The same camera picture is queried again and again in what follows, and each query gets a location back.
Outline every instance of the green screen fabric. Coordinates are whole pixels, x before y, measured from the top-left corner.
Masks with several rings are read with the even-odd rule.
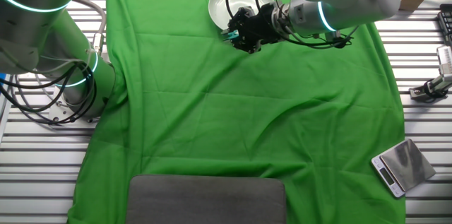
[[[107,0],[116,84],[69,222],[124,223],[134,175],[175,174],[280,179],[289,224],[404,223],[370,163],[404,139],[374,24],[344,49],[250,55],[221,41],[208,1]]]

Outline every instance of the kitchen scale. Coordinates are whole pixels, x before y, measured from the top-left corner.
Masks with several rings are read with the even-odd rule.
[[[396,198],[436,174],[411,139],[376,156],[372,165]]]

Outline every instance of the metal slat table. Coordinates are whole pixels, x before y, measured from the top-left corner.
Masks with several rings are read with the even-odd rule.
[[[91,1],[105,8],[105,0]],[[413,102],[408,95],[408,88],[439,75],[436,48],[442,45],[442,36],[435,18],[442,3],[452,0],[426,0],[414,13],[401,11],[376,22],[403,102],[406,135],[437,171],[428,182],[408,193],[409,224],[452,223],[452,98],[431,105]],[[68,11],[92,40],[100,24],[97,13],[76,3],[70,3]],[[21,80],[37,83],[31,75],[22,75]],[[25,93],[36,107],[48,102],[39,90]],[[0,98],[0,110],[3,103]],[[4,130],[0,145],[0,223],[65,223],[93,130],[51,130],[8,105],[0,112],[0,130]]]

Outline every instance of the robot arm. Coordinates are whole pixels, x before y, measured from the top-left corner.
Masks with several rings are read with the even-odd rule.
[[[84,61],[93,72],[96,94],[87,87],[86,72],[76,69],[65,85],[62,100],[75,104],[71,109],[89,119],[102,113],[114,85],[114,69],[100,58],[100,47],[93,47],[70,17],[65,9],[70,1],[0,0],[0,72],[33,71],[54,81],[75,63],[67,61]],[[64,81],[56,85],[60,88]],[[84,100],[93,102],[89,110],[88,105],[81,109]]]
[[[291,0],[288,4],[275,1],[263,5],[258,15],[250,8],[239,9],[230,21],[229,32],[238,31],[232,44],[248,53],[259,51],[264,44],[290,41],[293,33],[326,33],[327,39],[341,40],[340,29],[389,18],[399,6],[400,0]]]
[[[114,85],[114,69],[96,53],[103,35],[96,34],[95,46],[65,10],[71,0],[0,0],[0,73],[42,73],[51,81],[61,78],[71,70],[67,61],[84,61],[97,82],[93,94],[86,81],[89,76],[76,69],[68,78],[59,79],[56,85],[64,89],[64,101],[92,105],[72,105],[84,116],[98,117],[102,113]],[[238,32],[231,41],[246,52],[260,50],[261,45],[280,41],[295,42],[290,35],[327,33],[335,36],[339,29],[388,18],[396,13],[400,0],[291,0],[288,4],[273,2],[259,8],[255,15],[251,8],[240,8],[232,17],[229,32]],[[329,47],[340,47],[334,42]]]

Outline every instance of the black keyboard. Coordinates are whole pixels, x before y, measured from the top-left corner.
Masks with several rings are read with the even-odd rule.
[[[438,13],[439,26],[444,35],[444,44],[452,46],[452,4],[441,4]]]

